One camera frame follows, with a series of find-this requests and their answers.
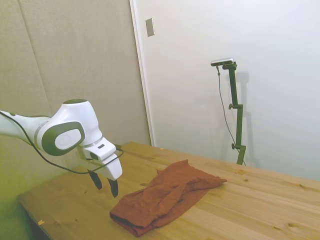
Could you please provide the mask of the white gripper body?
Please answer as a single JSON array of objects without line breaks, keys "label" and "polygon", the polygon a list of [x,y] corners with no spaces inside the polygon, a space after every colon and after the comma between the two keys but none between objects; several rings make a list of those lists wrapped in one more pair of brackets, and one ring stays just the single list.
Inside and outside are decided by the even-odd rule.
[{"label": "white gripper body", "polygon": [[123,173],[119,157],[113,153],[104,160],[86,160],[87,168],[110,180],[117,180]]}]

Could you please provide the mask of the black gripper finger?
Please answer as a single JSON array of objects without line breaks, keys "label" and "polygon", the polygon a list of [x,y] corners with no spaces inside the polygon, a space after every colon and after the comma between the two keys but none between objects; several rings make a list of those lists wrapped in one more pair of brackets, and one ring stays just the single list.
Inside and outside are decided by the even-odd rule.
[{"label": "black gripper finger", "polygon": [[111,190],[111,193],[112,193],[112,196],[114,198],[116,198],[119,194],[119,186],[118,186],[118,180],[112,180],[112,179],[107,179],[108,180],[108,183],[109,183],[109,186],[110,186],[110,190]]},{"label": "black gripper finger", "polygon": [[96,188],[98,190],[101,190],[103,185],[102,185],[102,182],[101,182],[98,174],[94,171],[90,171],[89,176],[90,176],[91,180],[93,181],[94,185],[96,186]]}]

